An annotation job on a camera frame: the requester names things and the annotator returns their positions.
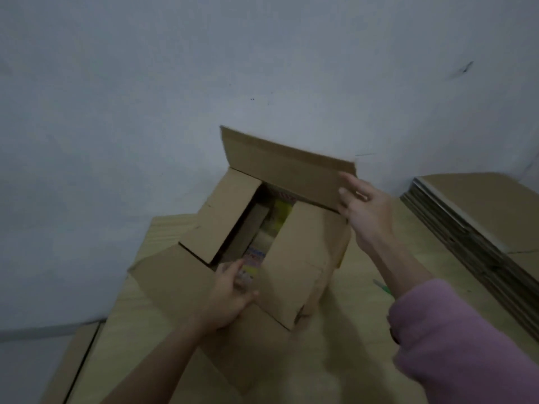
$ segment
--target stack of flattened cardboard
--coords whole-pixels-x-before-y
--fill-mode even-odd
[[[337,171],[355,174],[355,167],[225,127],[221,138],[230,168],[195,228],[178,245],[139,261],[131,274],[154,305],[179,322],[204,301],[219,263],[259,258],[250,262],[256,265],[250,286],[259,299],[201,346],[245,393],[286,351],[295,324],[313,312],[341,262],[351,232],[336,212]]]
[[[415,178],[401,200],[539,340],[539,195],[469,173]]]

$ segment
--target hand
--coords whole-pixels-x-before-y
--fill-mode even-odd
[[[236,274],[244,261],[222,263],[215,272],[215,285],[200,313],[205,333],[214,332],[231,324],[234,319],[258,296],[257,291],[240,292]]]
[[[393,236],[391,196],[349,173],[339,175],[356,190],[356,195],[341,187],[342,205],[337,205],[337,209],[350,221],[357,244],[369,253],[374,241]]]

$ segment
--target pink sweater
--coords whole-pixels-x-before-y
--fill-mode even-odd
[[[539,367],[440,279],[416,286],[389,310],[401,348],[395,366],[430,403],[539,402]]]

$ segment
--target wooden floor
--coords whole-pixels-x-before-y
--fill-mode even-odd
[[[193,215],[155,217],[136,260],[175,244],[194,222]],[[394,230],[435,276],[447,280],[485,319],[539,362],[539,345],[398,199],[394,200]],[[426,402],[421,387],[392,363],[397,346],[386,320],[392,298],[373,279],[382,280],[352,240],[319,310],[295,330],[286,359],[269,369],[249,394],[243,398],[236,394],[198,350],[172,402]],[[99,403],[170,330],[128,275],[69,403]]]

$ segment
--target right hand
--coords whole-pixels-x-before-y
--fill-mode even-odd
[[[341,187],[339,195],[342,204],[337,205],[337,209],[350,221],[356,233],[357,244],[369,253],[375,241],[387,240],[393,236],[391,196],[349,173],[339,172],[339,175],[356,194]]]

